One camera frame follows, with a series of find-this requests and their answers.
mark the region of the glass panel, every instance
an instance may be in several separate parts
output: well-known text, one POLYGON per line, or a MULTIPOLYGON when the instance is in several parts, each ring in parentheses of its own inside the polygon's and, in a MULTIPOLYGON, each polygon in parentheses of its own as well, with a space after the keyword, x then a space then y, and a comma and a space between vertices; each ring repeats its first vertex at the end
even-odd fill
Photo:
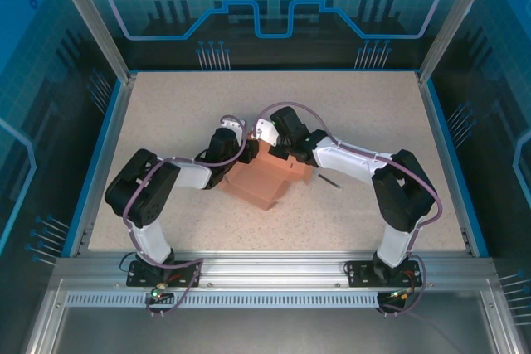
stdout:
POLYGON ((95 0, 136 70, 418 68, 454 0, 95 0))
POLYGON ((71 0, 0 5, 0 342, 22 352, 116 79, 71 0))
POLYGON ((501 275, 531 271, 529 0, 475 0, 433 83, 501 275))

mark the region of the black mounting plate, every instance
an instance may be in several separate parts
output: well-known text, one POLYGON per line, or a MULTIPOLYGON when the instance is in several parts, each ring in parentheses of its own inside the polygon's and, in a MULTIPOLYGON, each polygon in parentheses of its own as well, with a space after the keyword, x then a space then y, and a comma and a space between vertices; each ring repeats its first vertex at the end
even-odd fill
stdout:
POLYGON ((343 271, 348 276, 348 286, 350 288, 408 288, 412 286, 412 281, 404 275, 405 271, 418 273, 415 277, 415 287, 422 286, 422 277, 418 263, 413 260, 407 260, 400 266, 400 273, 391 278, 389 284, 383 283, 373 271, 372 261, 348 261, 343 267, 343 271))
MULTIPOLYGON (((187 263, 185 261, 174 261, 172 264, 182 264, 187 263)), ((190 265, 188 267, 182 268, 182 269, 175 269, 172 270, 172 273, 166 278, 169 279, 170 277, 174 275, 178 275, 177 278, 172 279, 170 282, 168 282, 169 288, 186 288, 188 284, 190 284, 190 279, 193 276, 193 273, 196 271, 196 264, 190 265)), ((146 268, 145 265, 140 263, 137 260, 134 260, 129 265, 129 272, 127 273, 127 280, 125 281, 125 285, 129 287, 135 287, 135 288, 154 288, 155 285, 162 282, 162 278, 155 280, 156 278, 153 276, 153 273, 150 273, 146 268)), ((196 280, 193 282, 192 287, 195 288, 199 285, 199 279, 198 276, 196 280)))

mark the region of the enclosure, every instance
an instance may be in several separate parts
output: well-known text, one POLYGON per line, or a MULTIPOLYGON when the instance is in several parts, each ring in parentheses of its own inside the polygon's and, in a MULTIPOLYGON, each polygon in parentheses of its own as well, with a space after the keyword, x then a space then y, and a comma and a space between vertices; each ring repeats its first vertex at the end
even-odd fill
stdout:
POLYGON ((1 2, 2 352, 529 349, 531 0, 1 2), (279 101, 424 167, 444 211, 415 243, 412 317, 375 311, 391 288, 349 286, 385 223, 328 169, 339 189, 314 172, 267 211, 173 190, 163 230, 200 279, 165 319, 142 311, 105 189, 138 149, 193 158, 223 115, 279 101))

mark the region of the cardboard box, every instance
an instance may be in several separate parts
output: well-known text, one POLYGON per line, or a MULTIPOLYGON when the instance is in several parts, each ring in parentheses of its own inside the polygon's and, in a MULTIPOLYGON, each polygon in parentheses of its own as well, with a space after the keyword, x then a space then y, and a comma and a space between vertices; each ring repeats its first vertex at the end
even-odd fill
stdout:
POLYGON ((313 167, 297 162, 292 156, 284 160, 270 155, 269 149, 268 143, 260 141, 256 158, 248 165, 238 162, 218 186, 227 194, 267 211, 292 182, 303 180, 309 184, 313 167))

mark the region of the speckled tabletop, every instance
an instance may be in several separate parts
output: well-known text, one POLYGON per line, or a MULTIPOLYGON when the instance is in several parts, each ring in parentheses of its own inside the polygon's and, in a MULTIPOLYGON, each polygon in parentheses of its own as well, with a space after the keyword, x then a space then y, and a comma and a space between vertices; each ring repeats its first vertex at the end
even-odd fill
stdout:
MULTIPOLYGON (((415 248, 465 248, 413 72, 139 73, 107 184, 139 148, 163 158, 194 157, 208 146, 222 115, 252 123, 281 100, 308 105, 348 143, 379 152, 412 151, 445 206, 415 248)), ((298 114, 310 130, 318 128, 310 115, 298 114)), ((321 172, 343 190, 313 177, 308 186, 293 184, 269 211, 216 188, 175 189, 161 215, 166 238, 175 250, 375 250, 385 221, 373 188, 339 172, 321 172)), ((133 249, 120 218, 103 200, 89 249, 133 249)))

